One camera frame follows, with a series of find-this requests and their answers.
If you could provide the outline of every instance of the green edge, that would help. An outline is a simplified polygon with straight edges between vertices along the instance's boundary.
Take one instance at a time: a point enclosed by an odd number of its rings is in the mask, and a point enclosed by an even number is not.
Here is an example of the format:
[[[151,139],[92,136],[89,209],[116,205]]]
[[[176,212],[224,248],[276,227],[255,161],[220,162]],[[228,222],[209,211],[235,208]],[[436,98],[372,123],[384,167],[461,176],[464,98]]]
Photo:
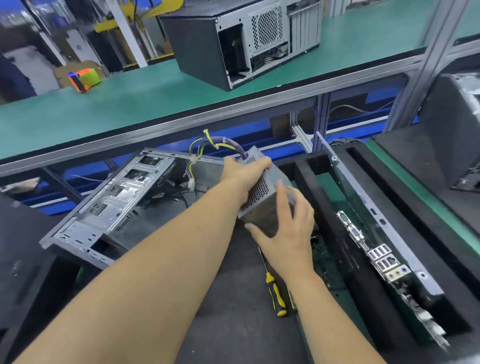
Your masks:
[[[424,204],[431,208],[460,239],[480,255],[480,241],[468,226],[372,139],[367,140],[366,145]]]

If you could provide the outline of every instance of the hand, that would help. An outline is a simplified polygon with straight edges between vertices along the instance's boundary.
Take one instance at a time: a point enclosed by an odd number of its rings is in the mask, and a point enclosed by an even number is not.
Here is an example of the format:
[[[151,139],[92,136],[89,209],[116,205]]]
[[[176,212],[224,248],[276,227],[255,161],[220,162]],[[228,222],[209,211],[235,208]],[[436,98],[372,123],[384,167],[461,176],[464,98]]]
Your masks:
[[[225,157],[220,181],[234,184],[240,202],[244,204],[248,199],[248,191],[256,184],[262,172],[271,166],[272,160],[269,157],[263,157],[246,165],[240,164],[232,157]]]
[[[245,224],[268,262],[287,285],[314,272],[310,245],[314,226],[313,208],[299,190],[290,188],[290,192],[295,199],[294,217],[288,205],[286,188],[280,180],[277,182],[278,232],[275,237],[268,238],[255,225]]]

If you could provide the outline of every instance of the forearm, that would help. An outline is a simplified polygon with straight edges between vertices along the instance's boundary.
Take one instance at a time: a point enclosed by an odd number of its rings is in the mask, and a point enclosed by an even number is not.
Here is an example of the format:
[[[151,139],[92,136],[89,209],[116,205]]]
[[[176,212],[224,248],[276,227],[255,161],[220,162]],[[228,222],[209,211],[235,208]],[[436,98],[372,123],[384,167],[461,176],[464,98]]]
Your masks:
[[[288,282],[288,287],[315,363],[385,363],[315,272]]]
[[[19,363],[173,363],[240,206],[221,182],[99,275]]]

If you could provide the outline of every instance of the person's left hand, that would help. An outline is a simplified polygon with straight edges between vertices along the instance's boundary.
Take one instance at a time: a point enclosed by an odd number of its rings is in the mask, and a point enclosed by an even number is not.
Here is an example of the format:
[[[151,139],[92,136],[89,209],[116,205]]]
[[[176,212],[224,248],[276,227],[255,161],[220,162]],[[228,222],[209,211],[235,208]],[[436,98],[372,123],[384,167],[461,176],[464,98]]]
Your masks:
[[[255,162],[242,165],[232,157],[223,159],[221,182],[232,183],[238,191],[242,204],[247,202],[248,191],[258,181],[262,172],[272,166],[270,157],[263,157]]]

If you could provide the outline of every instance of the yellow and black screwdriver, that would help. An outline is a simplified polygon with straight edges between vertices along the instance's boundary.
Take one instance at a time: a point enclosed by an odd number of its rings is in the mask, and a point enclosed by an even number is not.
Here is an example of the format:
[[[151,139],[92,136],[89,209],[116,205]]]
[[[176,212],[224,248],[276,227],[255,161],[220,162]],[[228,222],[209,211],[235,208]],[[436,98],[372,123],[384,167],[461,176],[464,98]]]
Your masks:
[[[267,269],[267,265],[265,264],[264,254],[262,253],[262,250],[260,248],[258,248],[258,250],[262,257],[265,271],[267,272],[266,282],[268,285],[268,290],[270,291],[270,295],[272,296],[273,308],[278,317],[285,317],[287,315],[287,305],[285,305],[285,302],[283,301],[282,296],[280,296],[280,291],[278,290],[278,286],[275,283],[275,278],[270,274],[270,272]]]

